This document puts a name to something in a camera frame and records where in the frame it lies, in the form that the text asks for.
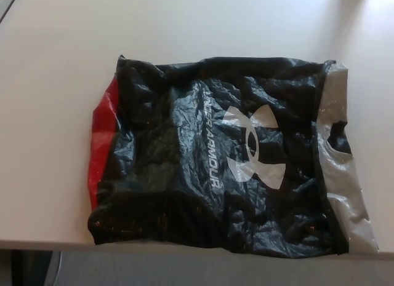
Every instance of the white logo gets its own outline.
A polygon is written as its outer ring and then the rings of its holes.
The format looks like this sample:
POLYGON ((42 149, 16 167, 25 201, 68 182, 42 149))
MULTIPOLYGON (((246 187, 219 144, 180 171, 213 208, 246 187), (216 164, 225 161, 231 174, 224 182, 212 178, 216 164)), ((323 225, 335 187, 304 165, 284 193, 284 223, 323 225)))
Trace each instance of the white logo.
POLYGON ((237 108, 231 106, 223 117, 223 123, 246 128, 245 142, 249 162, 238 162, 227 157, 228 166, 235 179, 239 182, 248 181, 256 173, 268 187, 279 189, 283 181, 286 164, 264 164, 259 161, 259 140, 255 130, 255 127, 278 128, 278 123, 270 106, 261 106, 250 119, 237 108), (250 133, 253 134, 256 142, 254 155, 252 155, 247 144, 250 133))

